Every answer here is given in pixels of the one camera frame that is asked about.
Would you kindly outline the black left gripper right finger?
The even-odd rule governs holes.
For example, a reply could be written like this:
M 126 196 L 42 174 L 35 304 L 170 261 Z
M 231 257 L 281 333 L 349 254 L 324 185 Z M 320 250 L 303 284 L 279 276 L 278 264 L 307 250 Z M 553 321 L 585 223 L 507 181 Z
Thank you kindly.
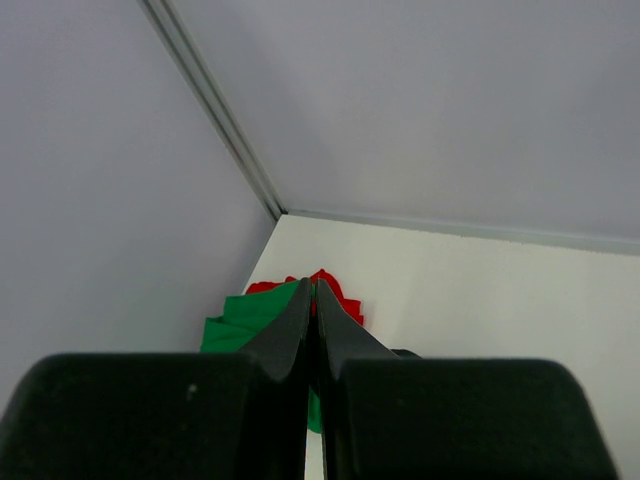
M 614 479 L 589 401 L 543 359 L 400 356 L 315 289 L 329 479 Z

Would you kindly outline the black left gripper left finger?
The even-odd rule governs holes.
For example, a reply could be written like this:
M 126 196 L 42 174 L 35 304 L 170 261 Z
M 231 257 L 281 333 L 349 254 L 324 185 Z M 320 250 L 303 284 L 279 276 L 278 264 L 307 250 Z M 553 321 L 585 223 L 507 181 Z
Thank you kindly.
M 59 354 L 1 420 L 5 479 L 300 479 L 311 283 L 241 349 Z

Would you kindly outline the black t shirt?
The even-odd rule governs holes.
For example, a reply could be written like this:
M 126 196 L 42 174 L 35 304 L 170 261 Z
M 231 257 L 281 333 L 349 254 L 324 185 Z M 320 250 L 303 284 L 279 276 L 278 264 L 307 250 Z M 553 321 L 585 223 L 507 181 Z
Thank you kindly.
M 392 352 L 401 358 L 419 358 L 419 355 L 406 349 L 392 349 Z

